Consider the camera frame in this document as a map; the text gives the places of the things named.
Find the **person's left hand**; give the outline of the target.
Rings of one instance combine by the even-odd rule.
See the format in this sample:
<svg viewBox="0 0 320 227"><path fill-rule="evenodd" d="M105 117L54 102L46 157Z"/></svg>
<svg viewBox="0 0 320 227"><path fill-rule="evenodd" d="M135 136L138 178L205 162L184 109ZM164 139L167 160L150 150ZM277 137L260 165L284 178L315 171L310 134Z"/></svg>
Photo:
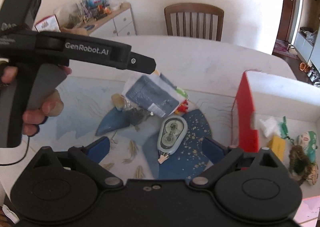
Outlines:
<svg viewBox="0 0 320 227"><path fill-rule="evenodd" d="M1 147L20 144L23 113L39 109L66 77L65 71L54 64L18 66L15 79L1 90Z"/></svg>

